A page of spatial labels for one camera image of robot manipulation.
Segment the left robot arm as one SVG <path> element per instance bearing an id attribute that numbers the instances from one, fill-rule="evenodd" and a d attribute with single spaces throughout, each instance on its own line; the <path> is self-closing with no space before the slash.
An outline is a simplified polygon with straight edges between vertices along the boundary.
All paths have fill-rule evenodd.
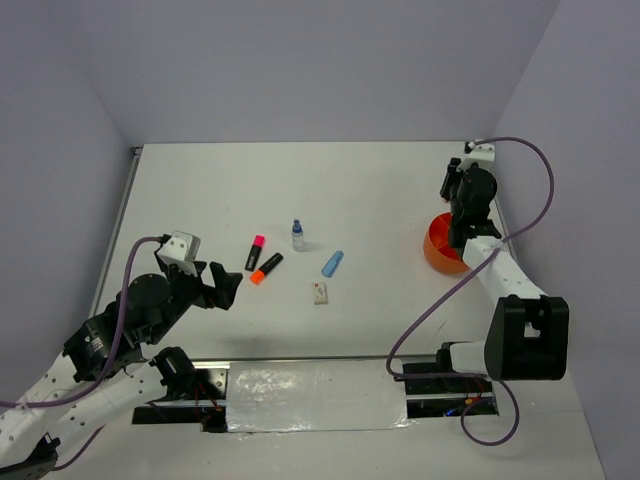
<path id="1" fill-rule="evenodd" d="M 144 274 L 67 340 L 61 355 L 15 407 L 1 415 L 1 476 L 40 479 L 62 447 L 94 435 L 120 414 L 157 400 L 218 397 L 179 347 L 156 345 L 191 308 L 229 309 L 243 279 L 216 262 L 213 285 L 177 266 Z"/>

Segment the small blue cap bottle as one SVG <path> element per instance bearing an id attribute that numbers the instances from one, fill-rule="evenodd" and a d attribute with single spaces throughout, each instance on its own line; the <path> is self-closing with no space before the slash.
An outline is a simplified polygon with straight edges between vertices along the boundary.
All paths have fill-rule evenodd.
<path id="1" fill-rule="evenodd" d="M 305 247 L 304 231 L 299 219 L 294 219 L 291 228 L 292 248 L 302 252 Z"/>

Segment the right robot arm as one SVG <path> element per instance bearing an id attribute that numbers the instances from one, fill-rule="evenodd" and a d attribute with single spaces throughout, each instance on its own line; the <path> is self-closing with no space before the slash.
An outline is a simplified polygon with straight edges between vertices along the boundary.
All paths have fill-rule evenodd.
<path id="1" fill-rule="evenodd" d="M 440 190 L 450 211 L 433 220 L 425 237 L 427 259 L 445 273 L 446 255 L 475 275 L 494 306 L 483 341 L 449 342 L 436 354 L 435 380 L 457 391 L 471 375 L 502 381 L 557 381 L 567 365 L 569 306 L 547 295 L 521 270 L 490 219 L 497 194 L 493 174 L 452 158 Z"/>

